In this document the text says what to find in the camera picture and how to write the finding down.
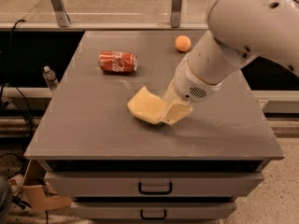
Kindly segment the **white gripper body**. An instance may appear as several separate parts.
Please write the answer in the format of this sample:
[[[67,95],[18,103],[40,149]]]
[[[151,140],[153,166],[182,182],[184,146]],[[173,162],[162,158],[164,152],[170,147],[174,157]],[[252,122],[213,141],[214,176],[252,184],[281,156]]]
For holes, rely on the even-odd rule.
[[[197,77],[189,66],[189,59],[184,58],[174,74],[174,91],[183,100],[203,103],[216,93],[222,85],[208,84]]]

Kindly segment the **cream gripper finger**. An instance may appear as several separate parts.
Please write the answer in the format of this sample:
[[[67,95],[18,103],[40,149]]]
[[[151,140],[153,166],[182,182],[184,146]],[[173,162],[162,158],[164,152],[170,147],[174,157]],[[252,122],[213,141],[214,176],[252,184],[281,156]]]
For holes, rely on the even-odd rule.
[[[173,99],[174,99],[174,80],[171,80],[163,96],[163,100],[166,101],[168,104],[170,104],[173,101]]]
[[[176,94],[165,95],[163,100],[166,101],[166,107],[160,119],[161,123],[173,125],[192,113],[191,103]]]

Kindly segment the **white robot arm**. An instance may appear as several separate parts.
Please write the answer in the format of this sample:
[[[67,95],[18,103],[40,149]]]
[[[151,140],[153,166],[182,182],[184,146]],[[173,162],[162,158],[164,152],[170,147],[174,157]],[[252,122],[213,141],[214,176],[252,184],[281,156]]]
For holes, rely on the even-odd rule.
[[[299,8],[292,0],[210,0],[208,30],[183,60],[164,95],[169,125],[217,92],[223,80],[257,57],[299,76]]]

